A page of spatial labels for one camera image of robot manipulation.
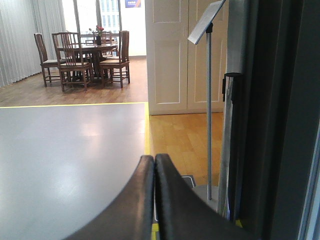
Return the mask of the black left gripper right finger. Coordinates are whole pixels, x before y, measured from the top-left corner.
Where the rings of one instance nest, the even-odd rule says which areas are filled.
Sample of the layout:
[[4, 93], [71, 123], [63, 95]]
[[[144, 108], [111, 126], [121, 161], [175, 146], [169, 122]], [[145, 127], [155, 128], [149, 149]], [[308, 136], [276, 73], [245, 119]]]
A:
[[210, 208], [182, 179], [167, 153], [155, 156], [155, 204], [162, 240], [252, 240]]

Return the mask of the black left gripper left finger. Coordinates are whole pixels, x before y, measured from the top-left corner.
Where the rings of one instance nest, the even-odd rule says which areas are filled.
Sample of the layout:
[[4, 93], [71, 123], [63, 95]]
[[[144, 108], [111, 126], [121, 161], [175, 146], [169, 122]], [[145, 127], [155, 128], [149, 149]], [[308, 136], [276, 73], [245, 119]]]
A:
[[154, 211], [154, 158], [140, 157], [131, 178], [98, 216], [67, 240], [150, 240]]

